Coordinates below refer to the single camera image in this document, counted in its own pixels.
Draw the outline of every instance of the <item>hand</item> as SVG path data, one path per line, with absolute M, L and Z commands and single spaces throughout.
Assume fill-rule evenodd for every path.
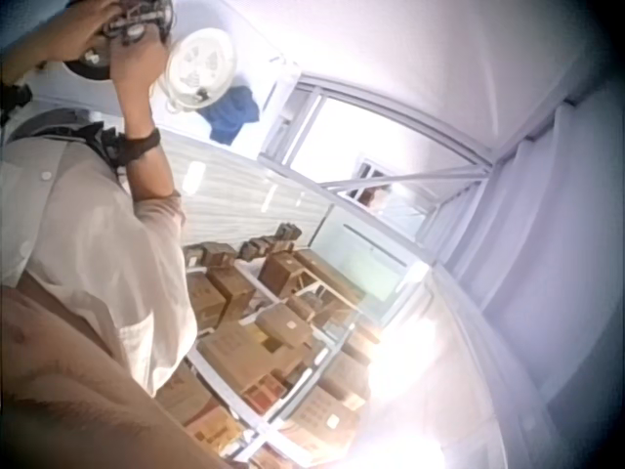
M 110 78 L 120 102 L 148 97 L 150 86 L 165 70 L 167 58 L 167 49 L 154 24 L 146 27 L 144 37 L 138 43 L 124 46 L 120 37 L 113 39 L 110 44 Z
M 117 0 L 83 0 L 52 18 L 35 32 L 45 51 L 45 60 L 74 61 L 104 39 L 98 32 L 121 15 Z

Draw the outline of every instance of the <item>white shirt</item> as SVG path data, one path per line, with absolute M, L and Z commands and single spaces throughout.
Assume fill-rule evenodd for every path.
M 0 175 L 2 282 L 27 269 L 154 395 L 197 334 L 180 197 L 133 203 L 87 146 L 40 138 L 3 148 Z

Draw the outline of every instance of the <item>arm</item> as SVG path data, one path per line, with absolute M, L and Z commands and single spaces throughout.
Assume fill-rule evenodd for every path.
M 102 37 L 103 24 L 121 13 L 115 0 L 84 0 L 26 35 L 2 58 L 2 83 L 13 85 L 46 61 L 78 59 Z
M 121 39 L 111 44 L 110 75 L 124 116 L 126 137 L 143 139 L 154 130 L 149 107 L 149 87 L 167 64 L 167 51 L 158 29 L 151 25 L 137 44 L 123 46 Z M 161 146 L 146 152 L 126 168 L 135 202 L 165 198 L 174 193 L 174 178 Z

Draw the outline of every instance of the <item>ceiling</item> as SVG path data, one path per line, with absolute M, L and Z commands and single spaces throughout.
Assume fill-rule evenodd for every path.
M 305 73 L 394 98 L 491 149 L 592 36 L 557 0 L 227 1 Z

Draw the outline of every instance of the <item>person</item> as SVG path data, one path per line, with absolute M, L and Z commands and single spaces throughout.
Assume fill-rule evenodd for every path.
M 3 57 L 3 93 L 40 63 L 76 60 L 120 13 L 114 0 L 84 0 L 27 34 Z M 2 283 L 70 324 L 153 396 L 197 332 L 181 197 L 149 104 L 167 51 L 150 25 L 136 44 L 113 40 L 110 55 L 119 139 L 107 143 L 102 124 L 62 109 L 52 114 L 73 116 L 65 127 L 26 122 L 2 148 Z

